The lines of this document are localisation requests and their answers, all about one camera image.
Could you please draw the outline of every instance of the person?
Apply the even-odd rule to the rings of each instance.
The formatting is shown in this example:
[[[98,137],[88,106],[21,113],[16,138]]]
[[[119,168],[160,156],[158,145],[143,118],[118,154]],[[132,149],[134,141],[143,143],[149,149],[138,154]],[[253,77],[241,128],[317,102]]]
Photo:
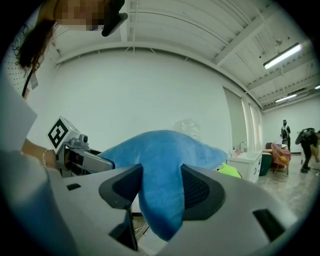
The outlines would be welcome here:
[[[301,140],[301,147],[303,149],[305,160],[301,168],[302,173],[307,173],[310,170],[309,161],[311,159],[311,146],[316,147],[320,140],[320,130],[316,133],[314,129],[303,133]]]
[[[9,46],[1,63],[15,91],[22,95],[29,74],[40,66],[57,25],[91,31],[105,24],[112,0],[46,0],[25,22]],[[48,168],[58,169],[53,150],[25,140],[22,152],[39,159]]]
[[[282,144],[287,144],[290,151],[291,139],[290,139],[290,127],[287,125],[287,120],[283,120],[283,126],[281,127]]]

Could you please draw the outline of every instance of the white shirt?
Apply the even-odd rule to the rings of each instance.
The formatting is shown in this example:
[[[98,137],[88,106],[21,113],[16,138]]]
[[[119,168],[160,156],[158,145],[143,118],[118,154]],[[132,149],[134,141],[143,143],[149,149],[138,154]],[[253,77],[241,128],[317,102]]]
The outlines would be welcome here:
[[[6,80],[14,87],[19,95],[22,95],[31,68],[22,68],[20,66],[18,53],[26,35],[32,31],[37,24],[39,10],[40,7],[34,11],[15,35],[0,65],[2,75],[5,76]]]

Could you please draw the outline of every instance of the white cabinet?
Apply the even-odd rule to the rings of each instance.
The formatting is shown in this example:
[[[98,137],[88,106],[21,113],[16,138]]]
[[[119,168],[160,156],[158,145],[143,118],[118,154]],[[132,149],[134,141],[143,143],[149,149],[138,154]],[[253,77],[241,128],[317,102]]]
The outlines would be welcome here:
[[[262,151],[241,153],[236,157],[229,157],[227,165],[235,167],[242,178],[253,183],[258,182],[261,168]]]

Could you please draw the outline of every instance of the chair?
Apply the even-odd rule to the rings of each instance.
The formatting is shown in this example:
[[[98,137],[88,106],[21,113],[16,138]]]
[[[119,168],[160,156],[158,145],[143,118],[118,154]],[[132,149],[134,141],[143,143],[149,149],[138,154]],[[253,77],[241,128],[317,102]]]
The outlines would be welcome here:
[[[271,144],[272,149],[272,163],[276,164],[276,169],[273,169],[272,173],[278,171],[279,166],[286,168],[286,177],[289,176],[289,163],[291,160],[291,153],[289,150],[281,149],[277,144]]]

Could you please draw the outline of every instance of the person's arm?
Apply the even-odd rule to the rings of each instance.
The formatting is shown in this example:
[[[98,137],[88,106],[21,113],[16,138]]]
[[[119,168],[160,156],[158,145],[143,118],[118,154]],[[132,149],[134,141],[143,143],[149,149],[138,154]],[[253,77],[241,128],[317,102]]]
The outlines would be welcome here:
[[[33,144],[28,139],[25,139],[24,144],[22,146],[22,152],[25,155],[33,156],[37,158],[41,163],[43,163],[43,154],[47,149]],[[58,170],[57,162],[56,162],[56,154],[54,150],[48,150],[45,153],[45,162],[48,168],[53,168]]]

